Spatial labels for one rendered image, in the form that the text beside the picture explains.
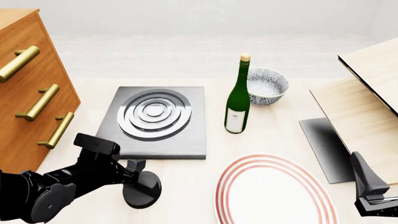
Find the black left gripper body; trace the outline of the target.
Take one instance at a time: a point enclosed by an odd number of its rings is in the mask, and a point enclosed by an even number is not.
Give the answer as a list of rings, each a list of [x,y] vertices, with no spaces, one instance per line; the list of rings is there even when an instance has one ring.
[[[100,182],[101,185],[135,184],[137,174],[134,171],[128,171],[118,162],[119,152],[120,150],[117,149],[111,154],[103,154],[82,149],[77,163],[87,166],[85,170],[93,174],[94,180]]]

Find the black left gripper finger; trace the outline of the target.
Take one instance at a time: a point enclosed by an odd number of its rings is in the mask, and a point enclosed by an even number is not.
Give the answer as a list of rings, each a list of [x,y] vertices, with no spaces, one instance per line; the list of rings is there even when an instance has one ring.
[[[126,169],[132,173],[141,173],[146,167],[146,160],[127,160]]]

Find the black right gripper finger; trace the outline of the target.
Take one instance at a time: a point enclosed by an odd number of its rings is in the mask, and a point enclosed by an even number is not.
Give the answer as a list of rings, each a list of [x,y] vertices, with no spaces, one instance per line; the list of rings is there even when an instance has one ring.
[[[359,152],[352,152],[349,159],[356,182],[356,198],[370,195],[382,195],[390,189],[389,184],[384,182],[370,168]]]

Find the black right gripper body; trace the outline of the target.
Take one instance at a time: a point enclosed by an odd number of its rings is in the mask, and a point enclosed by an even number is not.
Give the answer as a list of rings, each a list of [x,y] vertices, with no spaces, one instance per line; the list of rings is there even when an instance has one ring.
[[[398,197],[385,197],[387,190],[356,190],[355,207],[362,217],[398,217]]]

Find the round black stove knob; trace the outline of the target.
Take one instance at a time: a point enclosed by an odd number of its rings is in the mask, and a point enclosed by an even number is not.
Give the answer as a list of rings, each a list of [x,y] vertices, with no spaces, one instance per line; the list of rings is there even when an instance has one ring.
[[[124,201],[135,209],[150,207],[159,199],[161,192],[159,177],[150,171],[142,171],[133,184],[123,184]]]

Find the flat black stove plate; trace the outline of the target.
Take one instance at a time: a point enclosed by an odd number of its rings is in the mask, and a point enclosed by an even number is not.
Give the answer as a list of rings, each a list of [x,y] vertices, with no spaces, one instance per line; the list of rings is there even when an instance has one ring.
[[[206,158],[202,86],[121,86],[96,137],[118,143],[121,159]]]

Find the pale wooden rack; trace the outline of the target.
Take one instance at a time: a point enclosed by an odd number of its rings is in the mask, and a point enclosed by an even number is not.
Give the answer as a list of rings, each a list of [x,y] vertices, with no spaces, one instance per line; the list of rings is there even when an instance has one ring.
[[[348,152],[359,152],[387,184],[398,185],[398,37],[339,55],[353,75],[310,93]]]

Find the wooden cabinet drawer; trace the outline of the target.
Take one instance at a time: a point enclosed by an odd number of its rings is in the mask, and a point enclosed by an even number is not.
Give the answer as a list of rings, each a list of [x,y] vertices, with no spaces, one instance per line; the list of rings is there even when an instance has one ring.
[[[73,94],[57,93],[35,121],[15,117],[16,113],[27,111],[38,99],[36,93],[26,100],[26,104],[17,100],[0,104],[0,169],[4,172],[36,171],[51,150],[38,146],[37,141],[49,140],[61,122],[55,117],[74,113],[80,104]]]
[[[52,55],[52,49],[36,15],[31,14],[0,30],[0,68],[16,58],[15,50],[36,46],[40,53],[5,83],[0,83],[0,104],[17,100],[26,104],[39,88],[50,85],[40,83],[40,63]]]
[[[40,78],[42,78],[40,83],[48,84],[50,86],[55,83],[60,87],[58,93],[69,93],[75,95],[72,86],[69,84],[63,70],[53,54],[43,60],[40,64],[42,65],[40,72],[38,73]]]

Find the white plate with red rings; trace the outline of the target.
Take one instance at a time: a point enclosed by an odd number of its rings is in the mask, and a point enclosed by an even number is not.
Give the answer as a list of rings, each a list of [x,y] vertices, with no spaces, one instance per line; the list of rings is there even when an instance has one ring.
[[[340,224],[335,203],[308,170],[272,154],[236,159],[213,197],[218,224]]]

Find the green wine bottle with cork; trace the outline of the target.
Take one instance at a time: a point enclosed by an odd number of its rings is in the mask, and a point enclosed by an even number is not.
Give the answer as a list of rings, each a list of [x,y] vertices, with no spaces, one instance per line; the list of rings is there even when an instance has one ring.
[[[242,133],[246,128],[250,109],[247,78],[251,56],[241,54],[238,77],[226,102],[224,128],[232,134]]]

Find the blue patterned white bowl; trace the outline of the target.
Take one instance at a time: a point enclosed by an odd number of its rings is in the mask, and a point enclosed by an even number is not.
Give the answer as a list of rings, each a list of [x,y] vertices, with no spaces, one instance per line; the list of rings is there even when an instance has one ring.
[[[249,99],[256,106],[267,106],[280,100],[289,89],[287,79],[266,68],[250,68],[247,78]]]

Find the wooden cabinet with drawers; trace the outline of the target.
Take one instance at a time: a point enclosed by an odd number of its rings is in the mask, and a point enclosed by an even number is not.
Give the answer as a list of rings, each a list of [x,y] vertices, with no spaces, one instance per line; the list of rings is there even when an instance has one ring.
[[[47,32],[47,30],[46,30],[46,28],[45,28],[45,26],[44,26],[44,24],[43,24],[43,22],[42,22],[42,20],[40,18],[38,9],[0,9],[0,30],[5,28],[5,27],[7,27],[7,26],[9,26],[10,24],[15,23],[16,21],[18,21],[18,20],[20,20],[22,18],[25,18],[26,16],[31,15],[31,14],[35,14],[36,15],[36,18],[37,18],[39,24],[41,25],[41,28],[42,28],[42,30],[43,30],[43,32],[44,32],[44,34],[45,34],[45,36],[46,36],[46,38],[48,40],[48,43],[49,43],[49,45],[50,45],[50,47],[52,49],[52,54],[57,59],[57,61],[58,61],[59,65],[60,65],[61,69],[63,70],[63,72],[64,72],[69,84],[72,86],[75,96],[79,99],[79,97],[78,97],[78,95],[77,95],[77,93],[76,93],[76,91],[75,91],[75,89],[74,89],[74,87],[72,85],[72,82],[71,82],[71,80],[70,80],[70,78],[69,78],[69,76],[68,76],[68,74],[67,74],[67,72],[66,72],[66,70],[65,70],[65,68],[63,66],[63,63],[60,60],[60,57],[58,56],[58,53],[57,53],[57,51],[56,51],[56,49],[55,49],[55,47],[54,47],[54,45],[53,45],[53,43],[51,41],[51,38],[49,37],[49,34],[48,34],[48,32]]]

